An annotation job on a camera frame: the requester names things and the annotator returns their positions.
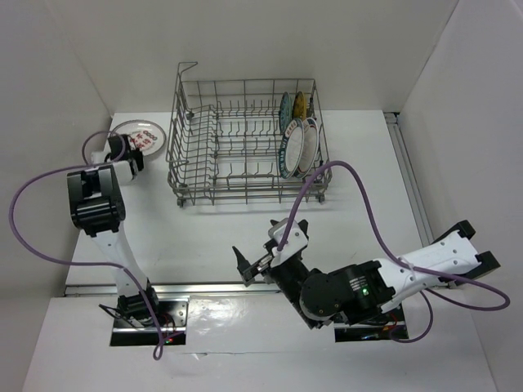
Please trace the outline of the white plate red characters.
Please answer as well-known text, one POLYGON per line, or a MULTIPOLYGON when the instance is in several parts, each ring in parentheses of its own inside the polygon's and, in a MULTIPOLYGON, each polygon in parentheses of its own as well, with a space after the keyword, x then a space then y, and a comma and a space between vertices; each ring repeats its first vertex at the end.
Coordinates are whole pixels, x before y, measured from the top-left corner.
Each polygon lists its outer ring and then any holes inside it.
POLYGON ((120 123, 111 131, 111 134, 128 135, 132 144, 146 158, 159 153, 166 141, 166 134, 161 126, 155 122, 139 119, 120 123))

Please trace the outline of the green rim lettered plate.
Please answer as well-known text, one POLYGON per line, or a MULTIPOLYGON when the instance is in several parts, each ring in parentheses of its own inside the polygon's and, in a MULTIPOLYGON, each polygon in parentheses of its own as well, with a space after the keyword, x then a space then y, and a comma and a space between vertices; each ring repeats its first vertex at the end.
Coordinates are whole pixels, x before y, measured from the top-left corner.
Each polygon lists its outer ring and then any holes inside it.
POLYGON ((301 160, 304 145, 302 120, 294 118, 284 131, 278 152, 279 174, 288 179, 293 176, 301 160))

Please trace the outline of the blue patterned small plate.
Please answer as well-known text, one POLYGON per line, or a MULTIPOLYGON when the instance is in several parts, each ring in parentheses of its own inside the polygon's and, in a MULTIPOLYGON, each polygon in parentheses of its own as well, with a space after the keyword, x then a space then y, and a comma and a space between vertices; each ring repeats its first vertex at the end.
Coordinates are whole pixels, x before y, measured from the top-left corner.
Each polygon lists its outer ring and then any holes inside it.
POLYGON ((290 95, 285 92, 282 95, 280 105, 279 105, 279 130, 281 133, 284 133, 287 129, 289 123, 293 119, 293 102, 290 95))

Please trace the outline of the yellow patterned small plate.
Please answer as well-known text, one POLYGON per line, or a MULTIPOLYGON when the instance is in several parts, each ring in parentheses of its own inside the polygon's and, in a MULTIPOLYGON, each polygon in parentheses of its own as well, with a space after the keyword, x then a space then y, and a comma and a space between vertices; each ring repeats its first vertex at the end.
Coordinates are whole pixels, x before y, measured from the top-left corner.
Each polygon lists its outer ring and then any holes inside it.
POLYGON ((302 91, 298 91, 293 101, 293 118, 299 118, 302 121, 306 120, 307 102, 306 97, 302 91))

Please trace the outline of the green red rimmed white plate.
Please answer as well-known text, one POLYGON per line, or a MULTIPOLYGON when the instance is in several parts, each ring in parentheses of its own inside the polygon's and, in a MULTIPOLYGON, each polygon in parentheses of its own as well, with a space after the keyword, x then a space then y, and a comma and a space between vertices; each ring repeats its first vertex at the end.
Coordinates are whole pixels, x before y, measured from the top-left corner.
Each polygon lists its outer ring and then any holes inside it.
POLYGON ((311 170, 317 150, 319 148, 319 130, 313 118, 307 118, 303 123, 304 145, 302 156, 298 165, 298 174, 301 178, 305 177, 311 170))

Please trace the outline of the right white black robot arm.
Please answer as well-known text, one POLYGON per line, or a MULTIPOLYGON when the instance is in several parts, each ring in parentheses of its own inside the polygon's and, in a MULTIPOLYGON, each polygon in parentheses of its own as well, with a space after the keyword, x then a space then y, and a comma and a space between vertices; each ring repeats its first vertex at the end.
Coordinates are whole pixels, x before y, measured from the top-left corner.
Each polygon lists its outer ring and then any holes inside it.
POLYGON ((374 258, 329 273, 303 263, 307 230, 307 220, 274 221, 263 257, 250 263, 239 249, 234 254, 245 286, 257 276, 275 284, 310 329, 374 320, 425 289, 476 280, 500 266, 492 252, 473 247, 475 231, 466 220, 433 244, 401 256, 399 264, 374 258))

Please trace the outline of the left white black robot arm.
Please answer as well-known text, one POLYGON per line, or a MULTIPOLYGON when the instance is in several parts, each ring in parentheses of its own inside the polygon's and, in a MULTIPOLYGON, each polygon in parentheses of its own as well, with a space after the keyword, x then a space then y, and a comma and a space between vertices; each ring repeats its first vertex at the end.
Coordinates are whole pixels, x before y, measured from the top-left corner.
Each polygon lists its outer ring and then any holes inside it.
POLYGON ((107 149, 92 155, 91 167, 67 174, 70 217, 112 265, 118 299, 108 312, 132 326, 151 327, 162 307, 127 240, 120 189, 144 169, 143 153, 127 134, 113 134, 107 143, 107 149))

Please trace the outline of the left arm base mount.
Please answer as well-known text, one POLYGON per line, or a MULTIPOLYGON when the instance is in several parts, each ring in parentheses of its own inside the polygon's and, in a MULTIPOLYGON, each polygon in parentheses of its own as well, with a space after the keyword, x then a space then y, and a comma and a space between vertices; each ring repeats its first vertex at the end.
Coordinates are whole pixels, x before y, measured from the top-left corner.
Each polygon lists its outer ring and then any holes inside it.
MULTIPOLYGON (((157 320, 164 344, 177 346, 186 344, 186 326, 189 313, 189 298, 162 299, 157 308, 157 320)), ((112 347, 155 346, 159 343, 158 329, 152 318, 138 321, 126 318, 115 308, 105 307, 105 312, 113 317, 110 337, 112 347)))

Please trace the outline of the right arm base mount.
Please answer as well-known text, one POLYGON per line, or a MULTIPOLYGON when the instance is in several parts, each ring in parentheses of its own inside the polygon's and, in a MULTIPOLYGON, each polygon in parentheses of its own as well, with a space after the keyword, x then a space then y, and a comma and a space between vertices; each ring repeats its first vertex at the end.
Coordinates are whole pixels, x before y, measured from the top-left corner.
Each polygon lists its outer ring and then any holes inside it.
POLYGON ((394 336, 401 340, 409 339, 405 314, 401 308, 354 325, 344 323, 341 316, 334 319, 336 343, 390 340, 390 331, 394 331, 394 336))

